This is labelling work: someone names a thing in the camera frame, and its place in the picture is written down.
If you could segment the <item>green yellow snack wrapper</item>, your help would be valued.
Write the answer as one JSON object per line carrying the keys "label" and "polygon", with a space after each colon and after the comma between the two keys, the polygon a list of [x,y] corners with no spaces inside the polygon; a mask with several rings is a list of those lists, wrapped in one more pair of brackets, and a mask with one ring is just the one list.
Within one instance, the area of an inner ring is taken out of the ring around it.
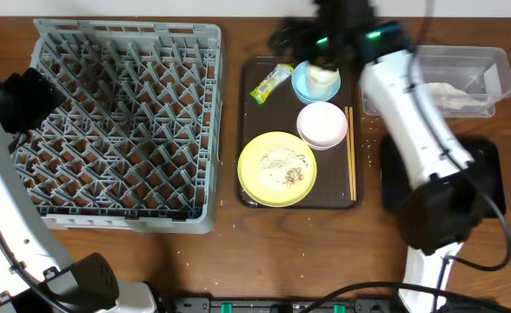
{"label": "green yellow snack wrapper", "polygon": [[294,68],[286,63],[276,67],[250,92],[258,104],[263,104],[276,87],[282,84],[294,72]]}

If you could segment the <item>pink bowl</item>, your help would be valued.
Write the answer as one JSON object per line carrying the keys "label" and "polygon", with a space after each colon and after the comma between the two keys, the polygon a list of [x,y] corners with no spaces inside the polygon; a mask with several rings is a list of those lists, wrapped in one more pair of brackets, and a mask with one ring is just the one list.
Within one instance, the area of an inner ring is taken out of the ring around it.
{"label": "pink bowl", "polygon": [[335,104],[315,102],[300,111],[296,129],[311,149],[328,150],[346,137],[348,122],[344,112]]}

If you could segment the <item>white paper napkin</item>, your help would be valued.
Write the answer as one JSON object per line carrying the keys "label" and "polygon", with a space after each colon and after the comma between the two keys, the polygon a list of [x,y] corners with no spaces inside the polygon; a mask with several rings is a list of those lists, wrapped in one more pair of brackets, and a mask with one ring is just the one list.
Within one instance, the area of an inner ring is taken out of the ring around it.
{"label": "white paper napkin", "polygon": [[477,100],[463,90],[449,83],[425,83],[435,104],[442,110],[462,111],[466,108],[480,108],[486,100]]}

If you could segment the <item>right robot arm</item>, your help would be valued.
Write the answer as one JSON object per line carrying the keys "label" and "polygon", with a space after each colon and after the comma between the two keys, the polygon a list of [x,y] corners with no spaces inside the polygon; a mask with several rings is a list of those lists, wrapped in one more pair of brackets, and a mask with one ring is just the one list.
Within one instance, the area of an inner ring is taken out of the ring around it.
{"label": "right robot arm", "polygon": [[270,38],[279,56],[321,70],[351,67],[375,103],[405,167],[410,193],[395,209],[408,245],[399,297],[409,312],[436,312],[453,263],[486,213],[501,214],[482,186],[483,169],[435,107],[418,64],[418,47],[401,23],[380,22],[367,1],[319,1],[313,19],[287,17]]}

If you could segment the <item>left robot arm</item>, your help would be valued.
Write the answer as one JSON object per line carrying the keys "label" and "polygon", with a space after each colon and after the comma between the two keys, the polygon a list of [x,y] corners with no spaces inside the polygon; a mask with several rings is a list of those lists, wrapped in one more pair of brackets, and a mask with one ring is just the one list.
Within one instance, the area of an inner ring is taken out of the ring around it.
{"label": "left robot arm", "polygon": [[116,279],[98,253],[76,262],[37,213],[11,155],[64,97],[37,70],[0,81],[0,312],[154,312],[145,283]]}

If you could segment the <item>grey plastic dishwasher rack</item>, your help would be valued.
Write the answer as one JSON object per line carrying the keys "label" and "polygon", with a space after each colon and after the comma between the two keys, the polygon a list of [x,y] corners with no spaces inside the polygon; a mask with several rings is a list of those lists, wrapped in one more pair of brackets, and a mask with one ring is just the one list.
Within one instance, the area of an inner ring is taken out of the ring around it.
{"label": "grey plastic dishwasher rack", "polygon": [[37,19],[31,64],[64,102],[13,160],[53,230],[205,234],[225,47],[209,23]]}

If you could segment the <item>clear plastic waste bin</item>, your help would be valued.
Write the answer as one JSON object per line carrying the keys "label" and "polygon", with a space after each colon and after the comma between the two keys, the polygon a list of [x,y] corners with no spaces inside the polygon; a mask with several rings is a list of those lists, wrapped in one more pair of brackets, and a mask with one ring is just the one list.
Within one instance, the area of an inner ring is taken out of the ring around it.
{"label": "clear plastic waste bin", "polygon": [[[495,104],[511,97],[511,70],[504,50],[495,47],[424,45],[415,55],[402,50],[392,56],[395,76],[406,89],[415,84],[412,99],[419,99],[419,109],[427,116],[435,111],[443,117],[491,117]],[[462,111],[440,109],[425,83],[449,83],[477,100],[486,100],[480,108]]]}

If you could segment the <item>white cup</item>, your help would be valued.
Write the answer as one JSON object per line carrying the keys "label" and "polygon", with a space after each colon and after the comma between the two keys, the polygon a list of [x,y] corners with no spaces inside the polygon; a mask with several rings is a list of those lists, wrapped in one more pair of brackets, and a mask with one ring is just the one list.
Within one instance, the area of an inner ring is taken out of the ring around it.
{"label": "white cup", "polygon": [[325,70],[309,64],[306,69],[307,89],[313,98],[325,97],[339,78],[339,70]]}

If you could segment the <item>dark brown serving tray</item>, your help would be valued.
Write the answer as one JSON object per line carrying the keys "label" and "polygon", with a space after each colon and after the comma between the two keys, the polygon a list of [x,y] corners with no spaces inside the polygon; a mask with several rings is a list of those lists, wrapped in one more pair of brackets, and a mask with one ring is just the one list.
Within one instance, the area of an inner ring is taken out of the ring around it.
{"label": "dark brown serving tray", "polygon": [[[239,91],[238,148],[253,138],[270,131],[297,135],[296,119],[305,104],[298,99],[290,79],[281,83],[265,103],[258,104],[249,94],[277,64],[297,65],[285,57],[253,57],[242,67]],[[317,176],[314,187],[300,202],[293,204],[299,210],[350,210],[356,202],[350,198],[347,143],[341,141],[329,150],[316,150]]]}

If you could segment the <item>left wooden chopstick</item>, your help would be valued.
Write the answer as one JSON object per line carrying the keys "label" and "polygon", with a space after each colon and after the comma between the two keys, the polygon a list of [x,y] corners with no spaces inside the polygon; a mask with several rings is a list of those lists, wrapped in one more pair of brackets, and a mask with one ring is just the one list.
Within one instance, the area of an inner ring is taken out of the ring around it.
{"label": "left wooden chopstick", "polygon": [[353,169],[352,169],[352,152],[351,152],[351,141],[350,141],[350,121],[349,121],[349,109],[347,106],[344,107],[344,113],[347,122],[347,134],[346,134],[346,145],[347,145],[347,158],[348,158],[348,182],[349,182],[349,194],[350,200],[353,202],[354,198],[354,183],[353,183]]}

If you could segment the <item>wooden chopstick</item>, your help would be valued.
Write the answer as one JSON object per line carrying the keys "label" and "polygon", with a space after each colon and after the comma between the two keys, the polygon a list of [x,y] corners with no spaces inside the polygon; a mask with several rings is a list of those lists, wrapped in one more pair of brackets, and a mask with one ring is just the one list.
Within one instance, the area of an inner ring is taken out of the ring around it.
{"label": "wooden chopstick", "polygon": [[351,152],[351,141],[350,141],[350,121],[349,121],[349,109],[347,106],[344,107],[344,113],[347,122],[347,134],[346,134],[346,145],[347,145],[347,158],[348,158],[348,182],[349,182],[349,194],[350,200],[353,202],[354,198],[354,183],[353,183],[353,169],[352,169],[352,152]]}
{"label": "wooden chopstick", "polygon": [[355,170],[355,135],[354,135],[354,112],[353,108],[348,108],[348,123],[350,130],[350,160],[351,160],[351,178],[352,178],[352,201],[357,199],[357,188],[356,188],[356,170]]}

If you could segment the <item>right wooden chopstick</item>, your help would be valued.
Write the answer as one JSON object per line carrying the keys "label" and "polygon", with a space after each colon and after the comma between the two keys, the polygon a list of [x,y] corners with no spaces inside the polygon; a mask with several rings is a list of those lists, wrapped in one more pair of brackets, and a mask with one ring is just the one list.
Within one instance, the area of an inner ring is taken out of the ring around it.
{"label": "right wooden chopstick", "polygon": [[351,178],[352,178],[352,201],[357,199],[357,188],[356,188],[356,170],[355,170],[355,135],[354,135],[354,112],[353,108],[348,108],[348,123],[350,130],[350,160],[351,160]]}

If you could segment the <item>yellow plate with leftovers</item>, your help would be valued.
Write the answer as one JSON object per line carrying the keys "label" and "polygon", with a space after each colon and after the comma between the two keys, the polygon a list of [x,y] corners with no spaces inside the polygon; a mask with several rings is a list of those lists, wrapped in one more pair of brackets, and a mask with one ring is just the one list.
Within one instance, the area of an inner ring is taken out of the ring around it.
{"label": "yellow plate with leftovers", "polygon": [[273,131],[255,137],[242,149],[237,176],[243,191],[254,202],[288,207],[313,189],[317,163],[313,151],[301,138]]}

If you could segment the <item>black plastic tray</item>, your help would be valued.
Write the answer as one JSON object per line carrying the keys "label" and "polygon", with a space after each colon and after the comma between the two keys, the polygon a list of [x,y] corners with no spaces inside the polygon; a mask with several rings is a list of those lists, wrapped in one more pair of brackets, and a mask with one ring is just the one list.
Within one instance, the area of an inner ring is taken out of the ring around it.
{"label": "black plastic tray", "polygon": [[[505,215],[507,205],[496,145],[485,137],[459,137],[458,140],[475,162],[480,165],[480,168],[474,170],[470,176]],[[386,211],[395,213],[411,194],[412,189],[402,157],[390,136],[381,140],[380,165],[382,170],[382,205]]]}

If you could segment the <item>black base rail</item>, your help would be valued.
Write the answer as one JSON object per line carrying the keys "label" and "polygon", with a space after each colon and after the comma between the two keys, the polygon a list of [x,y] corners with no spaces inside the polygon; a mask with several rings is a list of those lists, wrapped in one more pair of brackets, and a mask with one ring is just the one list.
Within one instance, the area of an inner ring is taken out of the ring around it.
{"label": "black base rail", "polygon": [[[256,299],[211,300],[203,297],[178,298],[169,312],[175,313],[299,313],[312,301],[281,301]],[[332,301],[312,310],[315,313],[393,313],[404,312],[387,299],[355,299]]]}

